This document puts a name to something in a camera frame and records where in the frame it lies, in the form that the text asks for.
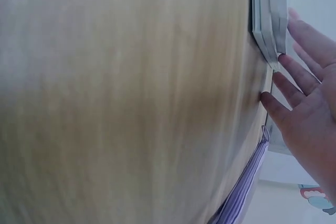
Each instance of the skin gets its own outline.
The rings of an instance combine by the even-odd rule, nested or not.
[[[268,92],[260,99],[293,156],[336,206],[336,42],[300,20],[294,10],[289,14],[293,48],[313,74],[281,55],[279,62],[301,89],[280,72],[274,74],[273,81],[292,110]]]

